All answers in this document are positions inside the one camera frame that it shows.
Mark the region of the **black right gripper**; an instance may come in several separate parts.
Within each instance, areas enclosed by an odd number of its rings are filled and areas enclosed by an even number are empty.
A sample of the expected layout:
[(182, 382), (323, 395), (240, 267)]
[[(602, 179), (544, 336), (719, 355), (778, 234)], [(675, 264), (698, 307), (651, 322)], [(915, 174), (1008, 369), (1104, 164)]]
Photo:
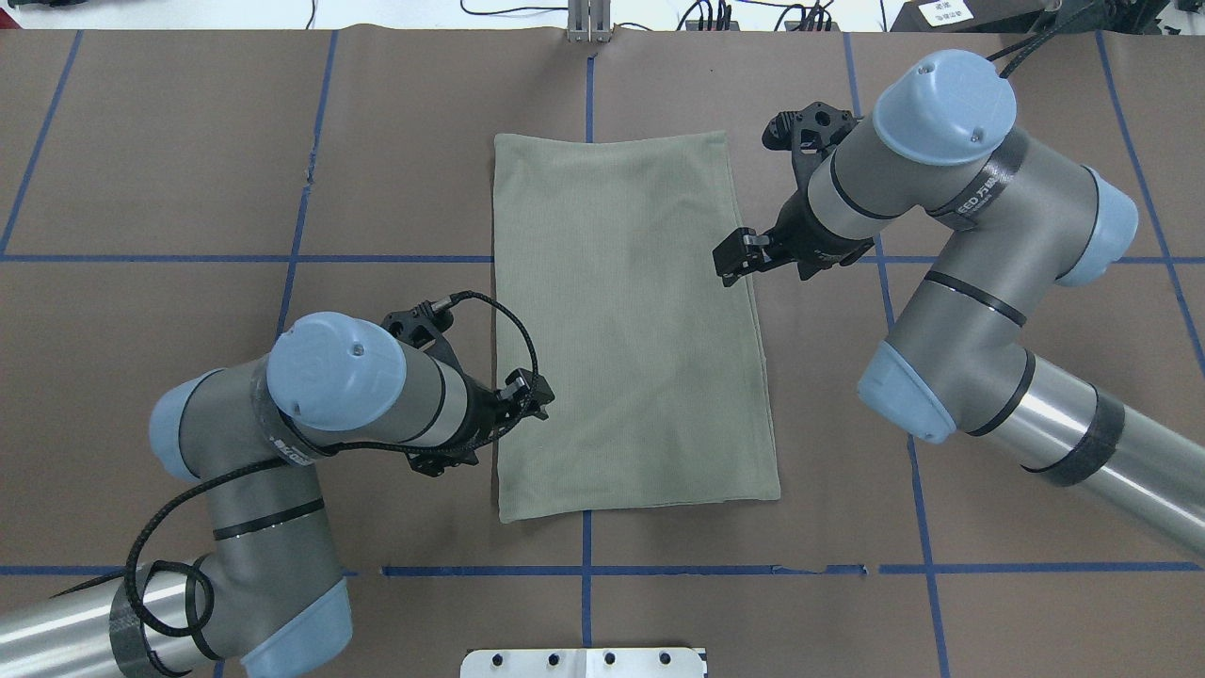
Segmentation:
[(810, 179), (817, 179), (823, 160), (860, 119), (848, 110), (815, 102), (795, 111), (780, 111), (762, 132), (766, 151), (787, 151), (797, 191), (778, 210), (778, 220), (768, 232), (739, 226), (715, 246), (715, 275), (725, 288), (746, 275), (766, 273), (795, 263), (803, 282), (833, 266), (851, 266), (872, 248), (870, 237), (840, 236), (821, 219), (809, 199)]

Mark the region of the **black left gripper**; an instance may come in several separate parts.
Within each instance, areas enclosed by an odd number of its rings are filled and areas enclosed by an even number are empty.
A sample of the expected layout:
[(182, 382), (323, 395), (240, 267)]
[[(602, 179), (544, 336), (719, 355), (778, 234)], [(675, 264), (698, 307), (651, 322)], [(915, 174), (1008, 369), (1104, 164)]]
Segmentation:
[(512, 370), (499, 389), (488, 389), (465, 373), (452, 344), (443, 338), (443, 331), (455, 322), (452, 309), (458, 303), (457, 299), (423, 301), (380, 322), (380, 328), (399, 343), (425, 353), (435, 362), (442, 387), (441, 406), (431, 424), (407, 441), (382, 443), (380, 449), (400, 452), (408, 459), (410, 468), (433, 477), (442, 474), (443, 468), (478, 464), (477, 449), (496, 443), (528, 417), (546, 420), (546, 407), (556, 400), (554, 389), (545, 375), (539, 373), (531, 335), (523, 322), (495, 299), (486, 299), (484, 303), (507, 318), (521, 334), (531, 365)]

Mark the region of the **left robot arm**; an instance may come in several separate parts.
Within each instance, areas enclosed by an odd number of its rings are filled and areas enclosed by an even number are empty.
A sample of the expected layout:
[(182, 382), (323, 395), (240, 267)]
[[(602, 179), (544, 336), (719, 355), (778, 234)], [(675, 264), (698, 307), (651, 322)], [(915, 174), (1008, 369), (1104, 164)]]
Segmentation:
[(378, 323), (302, 316), (261, 359), (164, 394), (148, 440), (189, 488), (119, 570), (5, 615), (2, 674), (186, 677), (237, 659), (249, 677), (300, 677), (340, 655), (353, 621), (317, 462), (396, 452), (436, 477), (554, 400), (536, 364), (499, 389), (465, 373), (443, 331), (470, 297)]

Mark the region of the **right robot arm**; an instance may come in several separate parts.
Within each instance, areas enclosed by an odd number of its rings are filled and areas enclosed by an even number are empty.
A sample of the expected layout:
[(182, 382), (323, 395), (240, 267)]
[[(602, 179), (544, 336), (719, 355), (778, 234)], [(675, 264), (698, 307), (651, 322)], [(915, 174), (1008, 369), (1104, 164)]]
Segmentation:
[(925, 211), (951, 235), (862, 373), (862, 403), (931, 444), (963, 432), (1001, 446), (1200, 558), (1203, 447), (1019, 344), (1051, 287), (1092, 283), (1123, 257), (1139, 211), (1019, 126), (993, 63), (930, 53), (868, 116), (810, 104), (780, 112), (762, 142), (789, 152), (797, 189), (768, 232), (740, 226), (715, 246), (724, 285), (851, 266)]

